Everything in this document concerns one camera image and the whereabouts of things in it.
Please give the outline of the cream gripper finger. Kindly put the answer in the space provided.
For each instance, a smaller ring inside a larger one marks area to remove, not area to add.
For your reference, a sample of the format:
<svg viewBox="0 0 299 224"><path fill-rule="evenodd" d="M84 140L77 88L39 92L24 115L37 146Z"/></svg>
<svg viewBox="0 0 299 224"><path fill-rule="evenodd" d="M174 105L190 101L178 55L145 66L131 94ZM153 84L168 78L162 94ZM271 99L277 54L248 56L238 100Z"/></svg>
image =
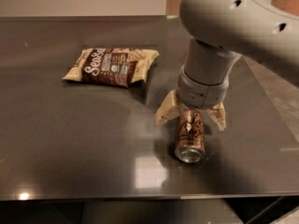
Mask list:
<svg viewBox="0 0 299 224"><path fill-rule="evenodd" d="M217 124L218 129L223 132L226 129L226 112L223 102L207 110L209 117Z"/></svg>
<svg viewBox="0 0 299 224"><path fill-rule="evenodd" d="M171 90L164 98L154 118L156 126L165 125L168 121L180 115L180 100L175 90Z"/></svg>

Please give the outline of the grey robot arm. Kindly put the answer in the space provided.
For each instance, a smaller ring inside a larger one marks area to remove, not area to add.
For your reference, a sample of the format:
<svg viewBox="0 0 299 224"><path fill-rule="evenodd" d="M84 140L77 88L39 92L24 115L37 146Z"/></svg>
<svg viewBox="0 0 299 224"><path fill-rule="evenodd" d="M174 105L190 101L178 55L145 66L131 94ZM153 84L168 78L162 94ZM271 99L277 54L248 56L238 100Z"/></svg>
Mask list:
<svg viewBox="0 0 299 224"><path fill-rule="evenodd" d="M206 109L223 130L222 101L233 65L243 55L298 83L299 20L270 0L181 0L179 17L191 35L189 49L176 88L156 112L157 126L187 106Z"/></svg>

